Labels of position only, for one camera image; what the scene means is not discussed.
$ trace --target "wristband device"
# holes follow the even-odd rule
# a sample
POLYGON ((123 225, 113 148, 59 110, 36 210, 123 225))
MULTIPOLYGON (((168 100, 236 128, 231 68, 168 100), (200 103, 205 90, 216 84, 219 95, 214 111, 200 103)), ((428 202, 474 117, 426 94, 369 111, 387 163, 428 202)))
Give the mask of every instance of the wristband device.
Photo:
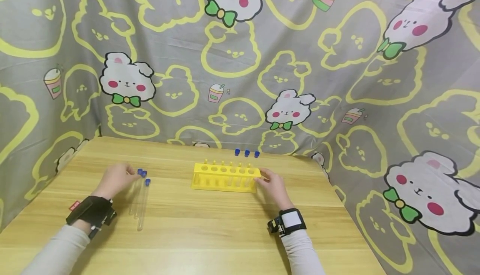
POLYGON ((279 232, 281 238, 307 228, 300 211, 296 208, 281 210, 279 216, 269 221, 267 225, 270 233, 279 232))
POLYGON ((117 216, 117 212, 112 208, 113 201, 102 197, 88 196, 82 201, 67 217, 68 225, 72 225, 76 220, 82 220, 92 225, 92 232, 88 235, 92 239, 103 224, 111 224, 117 216))

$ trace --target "wooden table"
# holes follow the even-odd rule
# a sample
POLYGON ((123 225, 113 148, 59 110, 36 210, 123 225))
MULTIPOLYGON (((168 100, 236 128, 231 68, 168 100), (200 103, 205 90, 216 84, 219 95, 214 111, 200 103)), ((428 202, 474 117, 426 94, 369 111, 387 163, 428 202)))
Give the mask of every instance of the wooden table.
MULTIPOLYGON (((105 168, 128 161, 152 179, 144 229, 128 214, 131 193, 115 199, 119 217, 104 227, 72 274, 289 274, 279 238, 266 230, 277 214, 257 194, 192 190, 195 162, 235 161, 233 150, 96 138, 0 234, 0 270, 19 274, 60 227, 69 207, 97 186, 105 168)), ((328 275, 384 275, 369 246, 323 176, 308 158, 262 154, 256 167, 285 178, 328 275)))

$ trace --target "white sleeve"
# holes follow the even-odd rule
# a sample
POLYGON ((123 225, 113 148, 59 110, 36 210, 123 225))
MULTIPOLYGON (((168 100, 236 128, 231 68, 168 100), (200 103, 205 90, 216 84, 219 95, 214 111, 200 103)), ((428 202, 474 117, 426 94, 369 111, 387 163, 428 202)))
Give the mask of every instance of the white sleeve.
POLYGON ((282 237, 292 275, 325 275, 306 230, 297 230, 282 237))
POLYGON ((88 243, 85 232, 64 225, 21 275, 68 275, 88 243))

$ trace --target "right hand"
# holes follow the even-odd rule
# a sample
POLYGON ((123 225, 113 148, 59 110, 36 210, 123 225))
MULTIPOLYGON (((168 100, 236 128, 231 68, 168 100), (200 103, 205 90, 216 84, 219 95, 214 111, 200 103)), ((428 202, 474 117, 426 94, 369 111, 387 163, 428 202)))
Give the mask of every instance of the right hand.
POLYGON ((295 206, 288 197, 283 178, 269 169, 259 168, 264 178, 255 178, 255 182, 273 199, 280 210, 287 210, 295 206))
POLYGON ((140 179, 141 176, 130 164, 116 164, 107 168, 92 196, 113 199, 115 195, 130 186, 132 182, 140 179))

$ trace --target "test tube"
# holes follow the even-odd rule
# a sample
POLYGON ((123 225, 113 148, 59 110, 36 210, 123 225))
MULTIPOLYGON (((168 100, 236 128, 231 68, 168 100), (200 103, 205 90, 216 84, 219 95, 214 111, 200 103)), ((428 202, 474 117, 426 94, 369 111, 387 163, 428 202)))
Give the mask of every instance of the test tube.
POLYGON ((143 170, 142 174, 140 174, 140 175, 142 176, 142 179, 138 183, 139 191, 137 193, 135 208, 133 208, 133 214, 134 214, 133 218, 134 219, 138 219, 138 216, 140 214, 140 210, 142 208, 142 195, 143 195, 143 190, 145 189, 145 185, 143 184, 145 181, 143 179, 145 179, 145 177, 147 177, 147 171, 143 170))
MULTIPOLYGON (((142 175, 142 172, 143 172, 142 169, 137 170, 137 174, 140 175, 140 176, 142 175)), ((138 194, 140 193, 140 184, 141 183, 139 183, 139 180, 135 180, 135 182, 133 183, 133 199, 132 199, 132 202, 130 203, 130 209, 129 209, 129 212, 128 212, 129 215, 133 215, 136 212, 137 202, 138 202, 138 194)))
POLYGON ((142 200, 142 207, 140 209, 140 217, 138 218, 137 231, 142 231, 143 229, 143 222, 145 221, 145 213, 147 210, 149 186, 150 186, 150 179, 147 178, 145 180, 145 186, 143 187, 143 197, 142 197, 143 200, 142 200))

